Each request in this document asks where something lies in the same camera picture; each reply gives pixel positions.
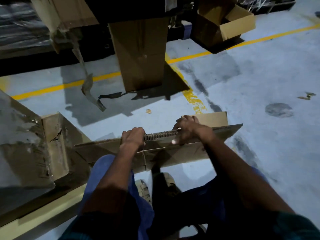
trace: open cardboard box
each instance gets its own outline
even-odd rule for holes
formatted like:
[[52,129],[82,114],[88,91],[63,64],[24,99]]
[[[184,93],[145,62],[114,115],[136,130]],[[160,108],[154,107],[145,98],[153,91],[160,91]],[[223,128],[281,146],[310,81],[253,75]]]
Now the open cardboard box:
[[[222,141],[231,137],[242,126],[242,124],[228,125],[226,112],[197,114],[195,116],[198,117],[200,124],[211,127]],[[172,145],[172,139],[178,134],[179,130],[170,130],[145,135],[146,145],[135,156],[132,166],[133,172],[148,171],[154,165],[165,167],[209,158],[202,143],[196,138],[182,146]],[[120,138],[94,141],[75,145],[75,150],[87,163],[94,163],[104,155],[118,153],[120,143]]]
[[234,0],[199,0],[191,38],[210,49],[255,28],[254,15]]

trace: concrete floor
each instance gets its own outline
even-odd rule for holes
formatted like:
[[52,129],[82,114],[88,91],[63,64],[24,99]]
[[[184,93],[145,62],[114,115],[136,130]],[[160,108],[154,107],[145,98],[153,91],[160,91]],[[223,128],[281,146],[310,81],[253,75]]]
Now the concrete floor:
[[[257,16],[257,28],[242,38],[246,41],[320,23],[314,13],[320,0],[298,0],[290,10]],[[193,88],[207,110],[227,111],[229,124],[243,127],[226,143],[250,165],[259,168],[272,187],[298,213],[320,228],[320,30],[282,36],[242,47],[180,61],[174,65]],[[179,58],[204,52],[192,40],[167,43],[167,54]],[[88,62],[94,76],[119,71],[115,56]],[[17,95],[61,83],[83,79],[79,65],[56,67],[10,76],[7,93]],[[20,102],[39,115],[61,112],[91,140],[119,137],[123,130],[142,126],[146,133],[172,129],[181,115],[194,114],[193,105],[181,88],[168,94],[127,94],[102,99],[102,113],[89,103],[80,87],[67,88]],[[123,92],[121,77],[94,83],[92,94]],[[298,99],[305,92],[317,94],[310,101]],[[162,169],[178,187],[201,186],[216,175],[208,159]],[[151,174],[136,174],[151,189]],[[57,239],[63,224],[39,239]],[[194,232],[185,229],[181,236]]]

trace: plastic wrap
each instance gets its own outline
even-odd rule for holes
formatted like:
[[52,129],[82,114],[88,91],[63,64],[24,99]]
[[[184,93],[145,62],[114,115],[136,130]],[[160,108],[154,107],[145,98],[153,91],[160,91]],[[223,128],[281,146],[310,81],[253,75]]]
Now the plastic wrap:
[[0,4],[0,55],[44,46],[51,46],[49,30],[31,3]]

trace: yellow floor line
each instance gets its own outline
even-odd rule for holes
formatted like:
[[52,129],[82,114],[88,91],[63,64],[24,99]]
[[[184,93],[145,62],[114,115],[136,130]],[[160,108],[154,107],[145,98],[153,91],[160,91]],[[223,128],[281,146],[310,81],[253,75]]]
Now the yellow floor line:
[[[167,53],[165,54],[164,59],[169,64],[168,61],[170,61],[171,58],[169,57],[169,55]],[[207,108],[205,107],[203,102],[193,93],[193,89],[189,86],[188,82],[186,81],[186,79],[182,75],[182,73],[181,73],[180,69],[177,67],[177,65],[172,64],[170,66],[171,66],[172,70],[174,70],[178,74],[178,76],[181,78],[181,80],[184,81],[184,83],[189,87],[189,90],[182,91],[183,96],[185,96],[186,100],[190,104],[192,104],[192,108],[196,114],[202,114],[204,110],[207,110]]]
[[[278,34],[274,34],[274,35],[267,36],[267,37],[260,38],[260,39],[256,39],[256,40],[250,40],[250,41],[242,42],[241,44],[235,45],[235,46],[229,48],[228,50],[234,49],[234,48],[237,48],[237,47],[241,47],[241,46],[245,46],[245,45],[249,45],[249,44],[254,44],[254,43],[266,41],[266,40],[276,39],[276,38],[279,38],[279,37],[282,37],[282,36],[287,36],[287,35],[291,35],[291,34],[295,34],[295,33],[299,33],[299,32],[304,32],[304,31],[308,31],[308,30],[312,30],[312,29],[317,29],[317,28],[320,28],[320,24],[316,24],[316,25],[313,25],[313,26],[305,27],[305,28],[299,28],[299,29],[291,30],[289,32],[278,33]],[[190,55],[190,56],[184,56],[184,57],[180,57],[180,58],[176,58],[176,59],[169,59],[169,60],[167,60],[167,63],[168,64],[173,64],[175,62],[194,59],[194,58],[201,57],[201,56],[206,56],[206,55],[209,55],[209,54],[211,54],[211,53],[209,51],[206,51],[206,52],[202,52],[202,53],[198,53],[198,54],[194,54],[194,55]],[[93,81],[94,82],[101,81],[101,80],[105,80],[105,79],[112,78],[112,77],[115,77],[115,76],[120,76],[120,75],[121,75],[120,72],[114,72],[114,73],[110,73],[110,74],[94,77]],[[18,94],[18,95],[12,96],[12,97],[14,99],[16,99],[16,100],[26,99],[26,98],[33,97],[33,96],[39,96],[39,95],[42,95],[42,94],[45,94],[45,93],[48,93],[48,92],[54,92],[54,91],[62,90],[62,89],[65,89],[65,88],[80,86],[80,85],[83,84],[83,82],[84,82],[83,80],[74,81],[74,82],[71,82],[71,83],[65,83],[65,84],[61,84],[61,85],[58,85],[58,86],[53,86],[53,87],[50,87],[50,88],[44,88],[44,89],[40,89],[40,90],[36,90],[36,91],[32,91],[32,92],[26,92],[26,93]]]

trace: left hand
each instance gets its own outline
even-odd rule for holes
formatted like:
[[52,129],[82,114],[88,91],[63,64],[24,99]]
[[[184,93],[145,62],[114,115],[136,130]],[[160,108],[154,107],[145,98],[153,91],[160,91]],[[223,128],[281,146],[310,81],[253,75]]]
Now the left hand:
[[142,127],[134,127],[132,130],[122,132],[121,144],[133,144],[138,148],[144,145],[143,136],[145,131]]

